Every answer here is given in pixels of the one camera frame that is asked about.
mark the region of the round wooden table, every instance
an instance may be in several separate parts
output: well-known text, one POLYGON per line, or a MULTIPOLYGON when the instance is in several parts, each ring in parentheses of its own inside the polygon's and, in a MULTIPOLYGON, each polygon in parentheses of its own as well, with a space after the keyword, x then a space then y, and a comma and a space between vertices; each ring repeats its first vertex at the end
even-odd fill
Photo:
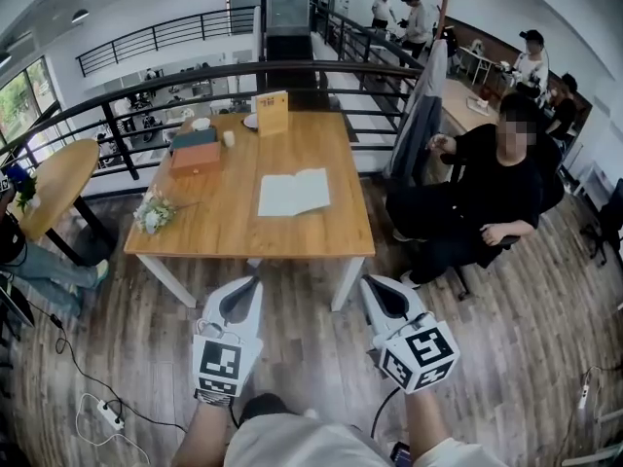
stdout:
MULTIPOLYGON (((112 252, 117 239, 102 225, 89 209, 80 193, 83 191, 99 159, 99 145, 94 140, 78 140, 53 153, 35 170, 37 177, 37 196, 41 204, 37 208, 27 207, 19 216, 19 227, 30 240, 38 240, 43 234, 69 257, 76 265, 92 263, 86 261, 84 254, 78 254, 53 230, 60 218, 73 204, 88 226, 80 232, 81 242, 101 239, 112 252)), ((80 247, 89 251, 93 244, 80 247)))

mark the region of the staircase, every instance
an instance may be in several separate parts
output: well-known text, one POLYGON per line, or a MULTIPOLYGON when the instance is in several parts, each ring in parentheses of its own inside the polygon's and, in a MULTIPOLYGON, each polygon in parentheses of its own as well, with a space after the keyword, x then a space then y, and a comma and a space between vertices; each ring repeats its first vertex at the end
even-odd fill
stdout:
MULTIPOLYGON (((267 60, 313 60, 312 38, 307 35, 267 36, 267 60)), ((317 89, 318 82, 314 72, 292 70, 272 71, 267 76, 269 89, 317 89)), ((322 110, 329 108, 327 93, 296 92, 289 95, 291 111, 322 110)))

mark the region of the open notebook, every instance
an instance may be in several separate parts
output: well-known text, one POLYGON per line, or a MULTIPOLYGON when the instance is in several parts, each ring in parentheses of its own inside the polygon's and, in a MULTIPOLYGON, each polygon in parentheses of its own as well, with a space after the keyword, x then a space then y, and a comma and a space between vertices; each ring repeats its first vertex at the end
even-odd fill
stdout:
POLYGON ((262 178, 258 216, 296 216, 331 204, 325 168, 262 178))

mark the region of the wooden table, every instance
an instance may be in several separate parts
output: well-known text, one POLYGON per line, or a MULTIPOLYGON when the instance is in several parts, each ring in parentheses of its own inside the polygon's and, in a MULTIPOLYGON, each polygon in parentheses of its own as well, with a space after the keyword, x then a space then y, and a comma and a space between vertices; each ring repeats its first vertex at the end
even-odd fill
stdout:
MULTIPOLYGON (((364 258, 375 248, 344 120, 338 113, 290 113, 287 133, 259 137, 243 126, 244 115, 211 119, 219 137, 230 129, 232 149, 223 147, 221 169, 180 179, 168 176, 163 159, 150 189, 158 188, 178 211, 154 235, 133 226, 125 251, 145 266, 187 306, 196 300, 158 260, 186 258, 348 258, 331 304, 339 310, 364 258), (258 217, 262 177, 325 167, 331 205, 295 217, 258 217)), ((180 133, 191 130, 187 120, 180 133)))
POLYGON ((483 116, 476 111, 472 111, 467 107, 467 99, 470 97, 478 98, 478 95, 457 80, 446 80, 442 106, 448 115, 448 121, 459 135, 463 135, 469 130, 486 123, 497 124, 497 111, 491 106, 489 107, 489 116, 483 116))
POLYGON ((53 227, 73 204, 91 226, 111 248, 116 239, 99 222, 80 197, 93 172, 97 168, 99 146, 94 140, 78 140, 53 153, 37 167, 37 196, 41 204, 37 208, 26 207, 21 213, 16 206, 12 209, 19 220, 19 227, 30 240, 38 240, 44 234, 76 265, 84 265, 78 255, 53 227))

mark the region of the man in black shirt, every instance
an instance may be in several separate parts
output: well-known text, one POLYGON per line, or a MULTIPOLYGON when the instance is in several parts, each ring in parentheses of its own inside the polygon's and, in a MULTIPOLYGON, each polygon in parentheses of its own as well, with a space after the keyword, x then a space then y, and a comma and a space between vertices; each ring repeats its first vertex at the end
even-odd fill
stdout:
POLYGON ((556 98, 556 108, 552 124, 545 130, 551 136, 562 142, 568 140, 568 130, 575 121, 577 107, 574 95, 577 93, 577 82, 569 73, 563 76, 563 85, 556 98))
POLYGON ((501 102, 497 126, 430 139, 429 149, 466 158, 466 166, 455 186, 442 183, 387 196, 394 237, 425 240, 413 269, 401 276, 405 285, 416 288, 452 266, 486 267, 501 252, 506 236, 536 229, 542 181, 529 145, 537 120, 536 105, 512 93, 501 102))
POLYGON ((97 287, 108 273, 108 262, 103 260, 90 268, 77 267, 26 240, 17 221, 7 213, 15 194, 11 187, 0 197, 0 270, 25 280, 48 301, 79 316, 82 297, 78 287, 97 287), (69 289, 61 283, 68 284, 69 289))

